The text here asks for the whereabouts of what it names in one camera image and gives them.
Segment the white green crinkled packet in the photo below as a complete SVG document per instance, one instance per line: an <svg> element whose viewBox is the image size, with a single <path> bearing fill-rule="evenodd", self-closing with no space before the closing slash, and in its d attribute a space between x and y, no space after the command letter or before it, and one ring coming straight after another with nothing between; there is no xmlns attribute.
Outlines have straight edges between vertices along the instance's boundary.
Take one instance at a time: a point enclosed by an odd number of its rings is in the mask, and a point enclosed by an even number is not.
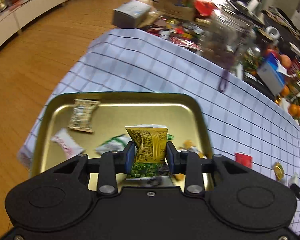
<svg viewBox="0 0 300 240"><path fill-rule="evenodd" d="M118 135L115 137L111 137L101 145L95 148L95 152L98 154L103 154L109 151L117 151L120 152L124 150L127 144L132 141L130 136L127 134Z"/></svg>

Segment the green pea snack packet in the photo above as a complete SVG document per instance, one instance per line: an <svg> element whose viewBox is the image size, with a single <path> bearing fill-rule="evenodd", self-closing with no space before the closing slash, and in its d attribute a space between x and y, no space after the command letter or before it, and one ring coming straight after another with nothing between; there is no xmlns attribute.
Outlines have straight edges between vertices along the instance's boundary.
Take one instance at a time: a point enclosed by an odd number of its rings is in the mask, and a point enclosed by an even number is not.
<svg viewBox="0 0 300 240"><path fill-rule="evenodd" d="M128 180L148 180L166 176L166 143L168 128L163 125L127 126L126 131L136 147L136 154Z"/></svg>

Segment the gold foil candy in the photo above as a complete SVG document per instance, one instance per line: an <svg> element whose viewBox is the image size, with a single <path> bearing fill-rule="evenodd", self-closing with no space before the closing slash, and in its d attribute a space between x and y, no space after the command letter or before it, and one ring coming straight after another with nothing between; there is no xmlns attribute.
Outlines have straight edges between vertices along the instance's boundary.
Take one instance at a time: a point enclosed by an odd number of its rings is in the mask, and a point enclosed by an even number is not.
<svg viewBox="0 0 300 240"><path fill-rule="evenodd" d="M282 165L279 162L275 162L272 169L274 171L276 181L282 181L285 175Z"/></svg>

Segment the white hawthorn strip packet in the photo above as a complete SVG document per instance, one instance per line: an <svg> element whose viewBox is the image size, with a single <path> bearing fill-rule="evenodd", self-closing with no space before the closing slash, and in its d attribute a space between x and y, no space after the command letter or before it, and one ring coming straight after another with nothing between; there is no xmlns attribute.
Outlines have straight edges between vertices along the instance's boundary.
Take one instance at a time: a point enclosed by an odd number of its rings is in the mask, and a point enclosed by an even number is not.
<svg viewBox="0 0 300 240"><path fill-rule="evenodd" d="M85 149L79 146L79 144L69 135L66 128L60 129L52 136L51 141L56 142L62 148L66 159L70 159L85 152Z"/></svg>

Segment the red white snack packet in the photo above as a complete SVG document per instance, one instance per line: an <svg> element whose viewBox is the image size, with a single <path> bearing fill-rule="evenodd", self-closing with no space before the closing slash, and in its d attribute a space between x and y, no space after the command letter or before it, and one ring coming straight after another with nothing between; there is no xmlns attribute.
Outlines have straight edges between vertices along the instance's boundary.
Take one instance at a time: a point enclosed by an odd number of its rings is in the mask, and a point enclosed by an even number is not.
<svg viewBox="0 0 300 240"><path fill-rule="evenodd" d="M236 152L235 153L235 161L245 167L248 167L252 169L253 165L253 158L252 156L242 153L242 152Z"/></svg>

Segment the yellow silver snack packet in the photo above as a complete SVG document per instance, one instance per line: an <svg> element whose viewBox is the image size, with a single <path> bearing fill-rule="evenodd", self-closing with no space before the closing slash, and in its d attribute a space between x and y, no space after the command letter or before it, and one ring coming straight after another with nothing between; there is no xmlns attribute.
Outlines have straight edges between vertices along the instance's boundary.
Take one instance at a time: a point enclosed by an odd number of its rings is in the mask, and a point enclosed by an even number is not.
<svg viewBox="0 0 300 240"><path fill-rule="evenodd" d="M198 149L198 147L191 140L186 140L183 142L183 145L178 148L178 152L182 151L191 151L197 153L200 158L205 158L202 152ZM185 179L185 175L178 173L174 175L176 181L183 181Z"/></svg>

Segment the pale green bar packet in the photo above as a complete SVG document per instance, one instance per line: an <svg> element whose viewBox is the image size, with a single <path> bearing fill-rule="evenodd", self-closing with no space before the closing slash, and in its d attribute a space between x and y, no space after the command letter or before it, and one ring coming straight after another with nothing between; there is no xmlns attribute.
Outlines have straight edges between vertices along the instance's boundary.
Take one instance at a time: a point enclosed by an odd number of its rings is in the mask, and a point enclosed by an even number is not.
<svg viewBox="0 0 300 240"><path fill-rule="evenodd" d="M288 181L288 187L291 187L292 185L299 185L299 177L298 177L298 173L297 172L295 172L292 176L291 176L291 178L289 179L289 181Z"/></svg>

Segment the beige patterned snack packet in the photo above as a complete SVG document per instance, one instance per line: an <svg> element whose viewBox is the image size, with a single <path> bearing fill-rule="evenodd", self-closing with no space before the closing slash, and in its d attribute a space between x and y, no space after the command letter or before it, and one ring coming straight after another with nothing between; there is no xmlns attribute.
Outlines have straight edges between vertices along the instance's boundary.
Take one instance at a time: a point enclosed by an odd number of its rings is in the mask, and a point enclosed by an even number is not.
<svg viewBox="0 0 300 240"><path fill-rule="evenodd" d="M75 99L70 121L68 123L68 129L93 133L91 124L92 114L99 105L99 101Z"/></svg>

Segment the gold teal metal tin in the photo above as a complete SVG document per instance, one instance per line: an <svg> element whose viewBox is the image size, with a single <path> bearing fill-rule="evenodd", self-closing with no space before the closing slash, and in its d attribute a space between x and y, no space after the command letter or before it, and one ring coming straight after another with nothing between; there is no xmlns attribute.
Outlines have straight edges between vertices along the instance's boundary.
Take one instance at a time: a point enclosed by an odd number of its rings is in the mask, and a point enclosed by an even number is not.
<svg viewBox="0 0 300 240"><path fill-rule="evenodd" d="M68 129L75 99L99 101L92 114L93 133ZM205 193L213 189L211 177L214 167L212 148L200 106L186 94L174 93L71 93L61 94L50 101L43 115L36 148L33 154L32 176L10 192L11 197L37 201L40 206L65 206L70 202L89 205L95 198L113 198L97 193L99 158L95 148L111 137L126 134L127 126L163 125L173 135L178 150L183 142L191 140L205 156L203 179ZM69 135L85 152L66 159L62 148L51 141L60 129ZM136 187L138 180L128 180L127 174L116 175L117 188L133 189L150 197L160 195L162 189L153 186ZM184 193L185 179L173 187L175 193Z"/></svg>

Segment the loose mandarin orange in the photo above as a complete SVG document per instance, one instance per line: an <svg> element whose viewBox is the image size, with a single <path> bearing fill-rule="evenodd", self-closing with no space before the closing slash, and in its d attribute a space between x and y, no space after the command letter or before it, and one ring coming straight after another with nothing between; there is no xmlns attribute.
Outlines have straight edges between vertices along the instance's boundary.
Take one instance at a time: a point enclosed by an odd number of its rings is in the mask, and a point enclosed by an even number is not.
<svg viewBox="0 0 300 240"><path fill-rule="evenodd" d="M290 93L289 87L287 85L284 85L283 89L280 92L280 95L285 98L289 95L289 93Z"/></svg>

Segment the yellow lid pickle jar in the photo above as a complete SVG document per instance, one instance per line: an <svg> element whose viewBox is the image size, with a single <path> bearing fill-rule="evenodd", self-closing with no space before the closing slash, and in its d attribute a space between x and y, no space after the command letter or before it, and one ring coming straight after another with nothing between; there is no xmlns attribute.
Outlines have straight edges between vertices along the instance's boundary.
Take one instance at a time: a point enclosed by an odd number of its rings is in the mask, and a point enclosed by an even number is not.
<svg viewBox="0 0 300 240"><path fill-rule="evenodd" d="M296 70L293 77L290 80L290 91L293 94L298 94L300 92L300 71Z"/></svg>

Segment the blue tissue pack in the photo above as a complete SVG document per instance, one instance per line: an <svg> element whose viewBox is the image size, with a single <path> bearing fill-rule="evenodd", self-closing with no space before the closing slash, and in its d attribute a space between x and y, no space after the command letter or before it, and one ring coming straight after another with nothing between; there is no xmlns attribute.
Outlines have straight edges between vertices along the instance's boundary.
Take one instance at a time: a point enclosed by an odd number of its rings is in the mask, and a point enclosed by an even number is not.
<svg viewBox="0 0 300 240"><path fill-rule="evenodd" d="M278 64L274 54L269 53L257 69L258 76L273 95L280 94L285 86L285 74L277 71Z"/></svg>

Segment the pile of red candy wrappers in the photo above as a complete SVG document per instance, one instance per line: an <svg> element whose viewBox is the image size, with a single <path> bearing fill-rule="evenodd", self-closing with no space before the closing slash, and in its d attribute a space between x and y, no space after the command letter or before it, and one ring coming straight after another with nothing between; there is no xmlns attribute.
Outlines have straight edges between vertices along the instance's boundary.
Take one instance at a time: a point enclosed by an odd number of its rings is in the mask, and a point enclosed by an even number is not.
<svg viewBox="0 0 300 240"><path fill-rule="evenodd" d="M204 31L194 23L160 17L141 29L196 54L202 51L200 41Z"/></svg>

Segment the grey cardboard box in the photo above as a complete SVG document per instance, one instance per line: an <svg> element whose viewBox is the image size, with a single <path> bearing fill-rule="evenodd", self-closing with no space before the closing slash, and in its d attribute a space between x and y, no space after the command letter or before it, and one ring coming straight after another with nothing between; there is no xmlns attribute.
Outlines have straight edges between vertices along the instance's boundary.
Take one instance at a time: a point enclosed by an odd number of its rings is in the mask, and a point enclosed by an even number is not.
<svg viewBox="0 0 300 240"><path fill-rule="evenodd" d="M131 0L113 10L112 25L122 29L137 28L146 19L150 10L150 5Z"/></svg>

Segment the black leather sofa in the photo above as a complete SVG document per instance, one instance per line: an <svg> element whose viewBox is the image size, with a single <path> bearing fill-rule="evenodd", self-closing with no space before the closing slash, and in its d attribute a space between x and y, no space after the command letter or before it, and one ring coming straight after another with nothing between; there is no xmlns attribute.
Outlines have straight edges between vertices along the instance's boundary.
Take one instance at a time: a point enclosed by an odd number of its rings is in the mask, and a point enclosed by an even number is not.
<svg viewBox="0 0 300 240"><path fill-rule="evenodd" d="M241 2L229 1L239 14L249 18L259 27L274 27L279 31L277 47L283 54L300 58L300 30L292 23L287 15L279 8L262 9L258 15L250 12Z"/></svg>

